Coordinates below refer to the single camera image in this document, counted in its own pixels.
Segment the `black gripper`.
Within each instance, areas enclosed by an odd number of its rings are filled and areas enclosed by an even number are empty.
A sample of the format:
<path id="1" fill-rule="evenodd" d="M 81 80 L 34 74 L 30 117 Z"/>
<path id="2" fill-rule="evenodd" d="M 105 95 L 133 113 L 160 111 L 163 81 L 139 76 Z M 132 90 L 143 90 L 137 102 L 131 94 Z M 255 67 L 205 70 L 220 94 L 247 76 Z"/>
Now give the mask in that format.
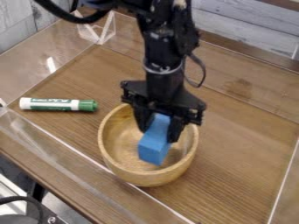
<path id="1" fill-rule="evenodd" d="M 167 140 L 179 141 L 184 125 L 201 125 L 205 103 L 184 88 L 184 67 L 157 73 L 145 69 L 144 80 L 123 80 L 121 101 L 133 108 L 137 128 L 145 132 L 155 119 L 155 113 L 171 117 Z"/>

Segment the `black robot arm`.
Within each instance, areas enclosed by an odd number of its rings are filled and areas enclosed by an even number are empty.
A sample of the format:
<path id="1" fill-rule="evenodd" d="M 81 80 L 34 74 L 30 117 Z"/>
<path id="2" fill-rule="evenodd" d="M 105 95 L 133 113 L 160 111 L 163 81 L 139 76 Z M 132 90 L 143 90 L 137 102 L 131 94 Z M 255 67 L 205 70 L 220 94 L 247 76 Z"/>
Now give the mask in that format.
<path id="1" fill-rule="evenodd" d="M 155 114 L 171 117 L 165 139 L 175 143 L 189 123 L 201 124 L 205 103 L 184 88 L 203 82 L 185 77 L 185 60 L 201 65 L 192 51 L 200 33 L 192 21 L 192 0 L 80 0 L 97 11 L 124 8 L 135 14 L 144 40 L 143 80 L 124 80 L 121 101 L 131 105 L 137 128 L 149 129 Z"/>

